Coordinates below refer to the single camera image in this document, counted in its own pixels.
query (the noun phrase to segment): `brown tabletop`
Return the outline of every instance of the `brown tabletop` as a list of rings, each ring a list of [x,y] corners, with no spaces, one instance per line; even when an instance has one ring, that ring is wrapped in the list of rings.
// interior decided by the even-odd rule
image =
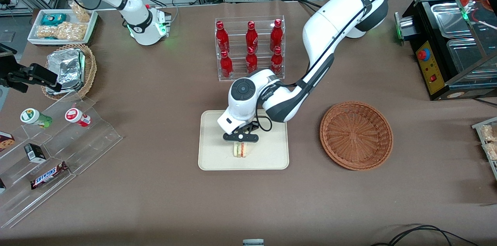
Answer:
[[[410,1],[390,0],[382,25],[340,43],[332,68],[288,122],[288,168],[250,172],[197,165],[200,116],[225,109],[230,86],[217,78],[214,19],[284,14],[285,82],[293,83],[307,66],[302,28],[311,11],[297,2],[182,7],[171,37],[150,47],[130,38],[117,11],[99,12],[91,47],[98,71],[88,97],[125,138],[15,227],[1,229],[0,244],[236,246],[260,237],[268,246],[367,246],[407,224],[430,223],[496,245],[496,182],[471,128],[496,116],[495,108],[428,100],[410,46],[394,40],[393,13]],[[28,44],[22,63],[43,63],[54,50]],[[375,170],[346,170],[321,146],[323,114],[346,100],[375,106],[392,126],[392,154]],[[1,130],[17,128],[24,108],[51,103],[36,86],[11,90]],[[414,241],[444,239],[421,232],[402,245]]]

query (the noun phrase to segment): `glass display case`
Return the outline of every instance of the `glass display case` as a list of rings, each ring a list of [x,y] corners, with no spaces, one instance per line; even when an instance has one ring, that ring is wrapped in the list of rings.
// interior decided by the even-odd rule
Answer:
[[[396,13],[431,100],[497,96],[497,16],[490,0],[416,0]]]

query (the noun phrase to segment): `acrylic bottle rack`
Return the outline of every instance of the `acrylic bottle rack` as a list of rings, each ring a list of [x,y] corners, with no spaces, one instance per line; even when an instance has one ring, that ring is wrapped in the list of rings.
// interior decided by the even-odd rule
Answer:
[[[72,92],[52,104],[44,115],[52,117],[45,129],[25,124],[11,134],[16,142],[0,152],[0,179],[6,189],[0,194],[0,226],[13,227],[31,211],[56,193],[72,179],[83,173],[97,159],[116,145],[122,137],[103,120],[93,108],[94,101]],[[69,123],[64,118],[69,108],[78,108],[89,115],[87,127]],[[24,146],[28,143],[42,148],[46,157],[43,163],[28,160]],[[30,181],[48,172],[62,161],[68,170],[46,184],[32,190]]]
[[[216,46],[216,60],[218,66],[219,81],[234,81],[238,78],[248,76],[247,64],[245,57],[247,56],[247,43],[245,42],[245,34],[247,33],[247,23],[254,21],[255,30],[257,31],[259,45],[257,48],[257,68],[268,69],[271,67],[271,57],[273,52],[269,48],[271,40],[271,31],[275,26],[275,20],[281,19],[281,29],[283,30],[283,39],[281,41],[281,55],[283,62],[281,64],[281,72],[277,74],[278,78],[285,78],[285,17],[284,16],[259,16],[259,17],[231,17],[231,18],[216,18],[214,22],[214,45]],[[225,78],[221,72],[221,51],[216,41],[216,22],[222,21],[224,28],[228,33],[229,38],[229,57],[233,62],[233,78]]]

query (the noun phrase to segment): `yellow control panel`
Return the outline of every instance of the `yellow control panel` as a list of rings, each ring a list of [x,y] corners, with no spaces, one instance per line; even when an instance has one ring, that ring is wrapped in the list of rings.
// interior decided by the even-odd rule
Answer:
[[[428,86],[428,91],[430,95],[433,95],[445,86],[445,82],[443,81],[440,69],[438,69],[435,57],[433,57],[433,52],[428,41],[416,51],[416,57],[423,72],[426,86]]]

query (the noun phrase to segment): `red switch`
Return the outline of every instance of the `red switch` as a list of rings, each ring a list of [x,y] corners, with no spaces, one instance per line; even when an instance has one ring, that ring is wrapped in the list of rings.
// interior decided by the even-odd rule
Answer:
[[[420,60],[424,60],[426,58],[426,51],[421,50],[417,53],[417,58]]]

